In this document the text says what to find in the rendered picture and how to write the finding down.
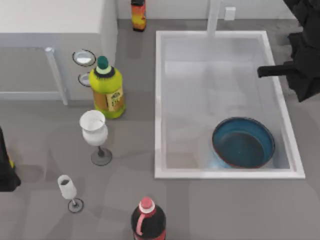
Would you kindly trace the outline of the tall white tap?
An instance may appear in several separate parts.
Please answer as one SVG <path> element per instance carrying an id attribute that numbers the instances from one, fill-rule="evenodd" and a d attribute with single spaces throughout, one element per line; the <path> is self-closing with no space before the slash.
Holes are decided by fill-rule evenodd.
<path id="1" fill-rule="evenodd" d="M 209 12 L 207 19 L 206 34 L 210 38 L 213 38 L 215 36 L 221 2 L 222 0 L 209 0 Z"/>

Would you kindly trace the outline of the blue bowl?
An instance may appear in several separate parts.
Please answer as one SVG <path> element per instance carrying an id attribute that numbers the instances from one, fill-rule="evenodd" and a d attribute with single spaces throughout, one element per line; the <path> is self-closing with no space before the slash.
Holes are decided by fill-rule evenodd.
<path id="1" fill-rule="evenodd" d="M 261 122 L 249 117 L 229 117 L 213 130 L 211 146 L 215 157 L 227 168 L 259 169 L 276 151 L 275 139 Z"/>

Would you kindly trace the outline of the white sink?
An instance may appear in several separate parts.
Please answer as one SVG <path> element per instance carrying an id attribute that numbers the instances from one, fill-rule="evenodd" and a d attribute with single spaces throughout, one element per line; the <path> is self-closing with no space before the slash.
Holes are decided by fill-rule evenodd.
<path id="1" fill-rule="evenodd" d="M 306 177 L 278 77 L 262 30 L 157 31 L 155 157 L 157 179 L 304 179 Z M 273 158 L 255 169 L 233 168 L 212 146 L 215 127 L 230 117 L 264 124 L 275 139 Z"/>

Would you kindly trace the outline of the orange and black bottle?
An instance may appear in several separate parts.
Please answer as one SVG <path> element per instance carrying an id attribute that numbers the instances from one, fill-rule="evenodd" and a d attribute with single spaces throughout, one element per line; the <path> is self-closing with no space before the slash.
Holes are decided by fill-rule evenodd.
<path id="1" fill-rule="evenodd" d="M 147 26 L 146 0 L 131 0 L 131 22 L 136 32 L 144 32 Z"/>

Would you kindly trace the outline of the yellow-green bottle with green cap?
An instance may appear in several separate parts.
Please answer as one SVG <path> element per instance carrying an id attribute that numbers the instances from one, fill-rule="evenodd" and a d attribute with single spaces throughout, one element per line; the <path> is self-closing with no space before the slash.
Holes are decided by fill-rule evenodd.
<path id="1" fill-rule="evenodd" d="M 105 56 L 97 58 L 97 65 L 88 76 L 96 110 L 107 119 L 119 118 L 126 109 L 123 76 L 109 64 Z"/>

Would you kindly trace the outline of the wide white goblet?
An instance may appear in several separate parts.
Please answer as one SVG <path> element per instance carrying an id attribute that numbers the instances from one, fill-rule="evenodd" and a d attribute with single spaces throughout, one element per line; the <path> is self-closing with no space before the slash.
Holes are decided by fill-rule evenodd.
<path id="1" fill-rule="evenodd" d="M 109 149 L 103 148 L 109 135 L 105 115 L 99 110 L 88 110 L 80 117 L 79 125 L 83 139 L 96 148 L 91 155 L 91 162 L 96 166 L 108 165 L 113 154 Z"/>

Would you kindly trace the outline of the small microwave knob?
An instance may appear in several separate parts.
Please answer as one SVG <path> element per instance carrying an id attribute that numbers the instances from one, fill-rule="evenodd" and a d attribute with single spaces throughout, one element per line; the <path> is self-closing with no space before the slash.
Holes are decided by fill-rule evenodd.
<path id="1" fill-rule="evenodd" d="M 90 88 L 91 85 L 90 85 L 90 80 L 89 80 L 89 75 L 90 73 L 89 72 L 86 72 L 86 73 L 81 73 L 78 75 L 77 77 L 77 80 L 78 82 L 84 86 L 84 87 L 87 87 L 87 88 Z"/>

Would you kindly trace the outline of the large microwave knob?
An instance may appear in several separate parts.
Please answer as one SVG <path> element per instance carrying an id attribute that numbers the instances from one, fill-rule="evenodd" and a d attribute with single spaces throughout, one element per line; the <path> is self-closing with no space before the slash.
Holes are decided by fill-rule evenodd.
<path id="1" fill-rule="evenodd" d="M 95 64 L 97 58 L 92 51 L 81 49 L 73 52 L 72 60 L 81 67 L 90 67 Z"/>

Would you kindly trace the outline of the dark bottle with red cap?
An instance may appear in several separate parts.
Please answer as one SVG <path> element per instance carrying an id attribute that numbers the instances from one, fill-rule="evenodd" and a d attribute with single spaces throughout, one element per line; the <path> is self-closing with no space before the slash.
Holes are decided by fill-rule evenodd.
<path id="1" fill-rule="evenodd" d="M 144 196 L 131 215 L 133 240 L 166 240 L 166 215 L 149 196 Z"/>

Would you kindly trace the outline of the pale microwave oven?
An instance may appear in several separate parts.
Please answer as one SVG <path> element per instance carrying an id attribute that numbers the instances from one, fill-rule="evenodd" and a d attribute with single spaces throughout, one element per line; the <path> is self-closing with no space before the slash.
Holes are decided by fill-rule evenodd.
<path id="1" fill-rule="evenodd" d="M 0 48 L 54 48 L 68 104 L 93 100 L 78 76 L 99 56 L 115 63 L 117 35 L 115 0 L 0 0 Z M 73 52 L 82 49 L 96 56 L 92 66 L 73 61 Z"/>

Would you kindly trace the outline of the small white wine glass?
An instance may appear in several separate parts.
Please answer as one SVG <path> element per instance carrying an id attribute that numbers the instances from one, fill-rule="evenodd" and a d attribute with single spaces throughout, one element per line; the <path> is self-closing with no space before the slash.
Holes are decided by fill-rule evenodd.
<path id="1" fill-rule="evenodd" d="M 77 198 L 77 189 L 72 179 L 68 175 L 61 175 L 57 179 L 57 184 L 62 197 L 68 201 L 68 210 L 73 213 L 80 213 L 84 209 L 84 201 Z"/>

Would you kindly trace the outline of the microwave oven glass door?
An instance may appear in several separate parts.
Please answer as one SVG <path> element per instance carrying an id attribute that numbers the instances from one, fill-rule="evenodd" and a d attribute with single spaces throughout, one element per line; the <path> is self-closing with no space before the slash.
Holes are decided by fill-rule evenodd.
<path id="1" fill-rule="evenodd" d="M 0 100 L 61 100 L 53 50 L 0 47 Z"/>

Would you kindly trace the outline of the white wall socket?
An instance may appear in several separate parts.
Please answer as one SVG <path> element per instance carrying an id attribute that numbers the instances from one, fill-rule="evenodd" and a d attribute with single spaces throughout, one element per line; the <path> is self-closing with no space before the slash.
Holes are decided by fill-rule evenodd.
<path id="1" fill-rule="evenodd" d="M 233 21 L 236 18 L 236 7 L 227 6 L 224 11 L 224 20 Z"/>

